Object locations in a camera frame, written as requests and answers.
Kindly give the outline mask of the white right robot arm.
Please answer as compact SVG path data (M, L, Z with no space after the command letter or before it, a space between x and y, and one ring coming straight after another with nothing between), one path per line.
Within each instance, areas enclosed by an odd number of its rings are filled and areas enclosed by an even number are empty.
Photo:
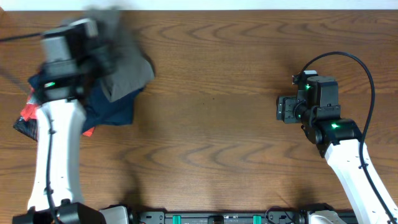
M340 116L338 97L280 96L276 108L278 120L301 124L336 174L359 223L397 223L397 205L372 164L364 133Z

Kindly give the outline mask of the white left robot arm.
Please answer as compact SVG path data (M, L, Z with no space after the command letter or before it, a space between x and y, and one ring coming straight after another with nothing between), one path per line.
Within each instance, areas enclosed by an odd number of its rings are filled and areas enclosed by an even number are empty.
M106 223L86 206L80 187L80 136L86 112L81 99L89 82L108 75L114 62L107 45L77 51L45 43L46 62L37 75L37 162L27 213L13 223Z

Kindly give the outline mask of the grey shorts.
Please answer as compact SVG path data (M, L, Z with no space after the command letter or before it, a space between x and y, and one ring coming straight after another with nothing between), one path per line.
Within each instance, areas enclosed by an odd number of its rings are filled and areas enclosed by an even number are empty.
M97 22L99 38L105 41L110 52L111 73L100 79L103 93L110 102L144 88L155 78L154 66L128 29L123 14L115 8L85 12L86 17Z

